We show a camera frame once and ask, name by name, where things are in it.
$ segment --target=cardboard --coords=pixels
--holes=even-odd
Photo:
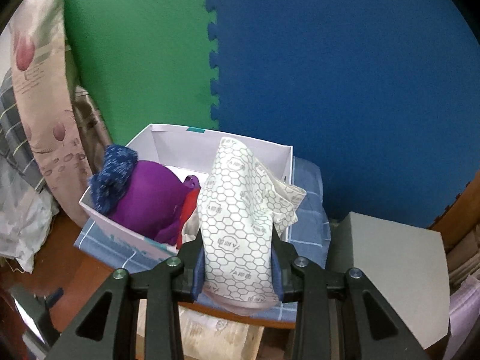
[[[138,152],[139,160],[161,163],[172,170],[181,181],[186,176],[195,175],[203,185],[211,171],[222,137],[240,140],[278,179],[291,183],[292,146],[220,131],[166,124],[148,125],[127,146]],[[146,257],[163,260],[178,252],[174,246],[145,238],[95,211],[90,187],[83,194],[79,204],[106,235],[114,238],[116,242],[128,244]]]
[[[327,269],[362,269],[425,349],[448,332],[450,290],[438,232],[351,212],[332,230]]]
[[[137,319],[136,358],[145,353],[147,301],[140,300]],[[178,306],[185,360],[255,360],[263,326],[225,320]]]
[[[446,251],[453,249],[480,222],[480,171],[457,196],[452,206],[430,227],[442,235]]]

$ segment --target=hexagon pattern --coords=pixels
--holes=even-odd
[[[277,180],[240,141],[222,138],[197,201],[205,247],[204,291],[242,302],[277,302],[272,224],[297,221],[305,191]]]

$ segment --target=blue plaid cloth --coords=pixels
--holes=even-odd
[[[126,146],[114,144],[105,148],[102,170],[88,180],[95,210],[100,214],[112,211],[125,195],[137,160],[138,153]]]
[[[330,227],[323,209],[323,185],[320,169],[315,164],[294,157],[293,183],[307,191],[300,207],[297,209],[298,222],[289,233],[291,242],[300,256],[305,256],[325,268],[328,247],[330,245]],[[122,267],[130,273],[153,268],[159,260],[147,258],[128,245],[120,244],[105,235],[89,219],[82,229],[75,246],[113,268]],[[220,309],[206,295],[200,294],[197,300],[202,305]],[[261,311],[252,318],[274,321],[295,322],[297,304],[280,304]]]
[[[33,158],[32,149],[20,121],[11,70],[7,72],[0,86],[0,155],[37,192],[42,190],[45,179]]]

